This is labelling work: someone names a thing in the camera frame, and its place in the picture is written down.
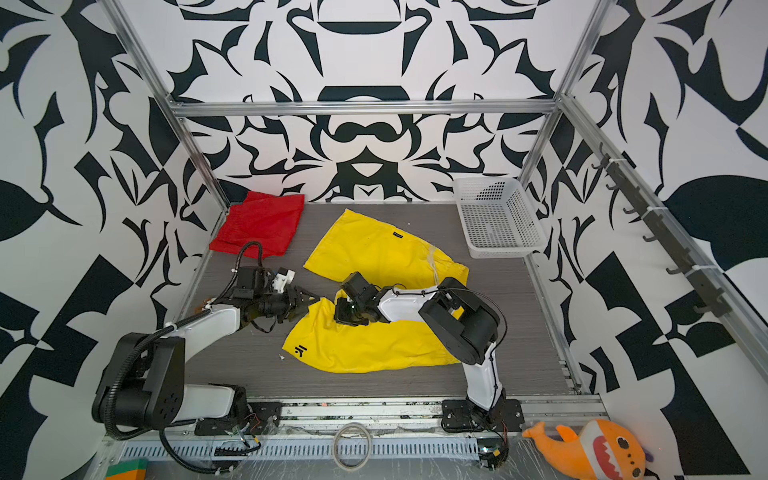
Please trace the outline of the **yellow shorts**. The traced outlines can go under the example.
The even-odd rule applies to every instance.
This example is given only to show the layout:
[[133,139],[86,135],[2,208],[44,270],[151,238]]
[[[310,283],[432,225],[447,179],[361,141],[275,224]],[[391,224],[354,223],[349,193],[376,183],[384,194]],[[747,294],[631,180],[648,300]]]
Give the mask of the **yellow shorts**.
[[335,374],[456,363],[418,314],[443,280],[468,280],[468,267],[440,249],[347,210],[304,267],[342,287],[311,305],[286,337],[284,351],[300,362]]

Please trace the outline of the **red shorts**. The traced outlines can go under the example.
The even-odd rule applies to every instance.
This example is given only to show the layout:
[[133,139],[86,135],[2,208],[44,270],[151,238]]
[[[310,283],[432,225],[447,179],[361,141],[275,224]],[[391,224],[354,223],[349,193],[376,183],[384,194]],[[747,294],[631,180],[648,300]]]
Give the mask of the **red shorts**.
[[279,197],[249,192],[242,204],[230,208],[209,248],[237,254],[246,243],[258,241],[264,258],[283,256],[297,232],[304,205],[303,195]]

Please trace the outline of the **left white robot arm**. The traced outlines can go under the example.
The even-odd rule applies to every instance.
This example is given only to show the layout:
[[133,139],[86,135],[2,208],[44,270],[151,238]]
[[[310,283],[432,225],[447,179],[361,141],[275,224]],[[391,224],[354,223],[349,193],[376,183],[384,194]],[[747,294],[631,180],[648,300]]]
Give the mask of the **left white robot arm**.
[[223,292],[200,312],[150,334],[124,335],[96,389],[93,420],[116,440],[185,422],[195,423],[203,435],[244,428],[251,413],[244,388],[190,384],[186,364],[260,318],[280,324],[306,315],[320,298],[295,285],[294,276],[284,268],[237,267]]

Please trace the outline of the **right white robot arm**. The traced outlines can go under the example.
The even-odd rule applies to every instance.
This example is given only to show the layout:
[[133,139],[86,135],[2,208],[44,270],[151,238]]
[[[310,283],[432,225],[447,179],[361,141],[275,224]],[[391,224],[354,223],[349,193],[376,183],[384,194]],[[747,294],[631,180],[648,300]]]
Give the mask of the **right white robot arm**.
[[378,287],[359,272],[345,279],[341,291],[344,297],[336,306],[336,322],[347,326],[425,324],[462,364],[467,400],[485,413],[497,407],[504,387],[496,349],[502,341],[498,328],[505,319],[479,294],[453,277],[425,289],[404,289],[399,285]]

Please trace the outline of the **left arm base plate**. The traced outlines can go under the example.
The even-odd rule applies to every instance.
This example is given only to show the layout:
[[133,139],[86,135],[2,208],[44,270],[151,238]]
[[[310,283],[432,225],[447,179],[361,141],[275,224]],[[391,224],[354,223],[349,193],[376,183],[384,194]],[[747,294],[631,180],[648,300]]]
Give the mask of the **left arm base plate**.
[[233,404],[220,418],[199,420],[194,429],[196,436],[260,435],[278,427],[281,421],[281,402],[248,402]]

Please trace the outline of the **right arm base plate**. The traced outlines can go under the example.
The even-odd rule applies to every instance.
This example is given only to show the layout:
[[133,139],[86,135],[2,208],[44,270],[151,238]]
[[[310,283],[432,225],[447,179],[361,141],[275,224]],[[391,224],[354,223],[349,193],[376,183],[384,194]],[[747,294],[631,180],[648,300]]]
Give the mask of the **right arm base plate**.
[[521,432],[525,424],[521,404],[516,399],[501,397],[489,411],[468,399],[443,400],[441,408],[440,425],[448,433]]

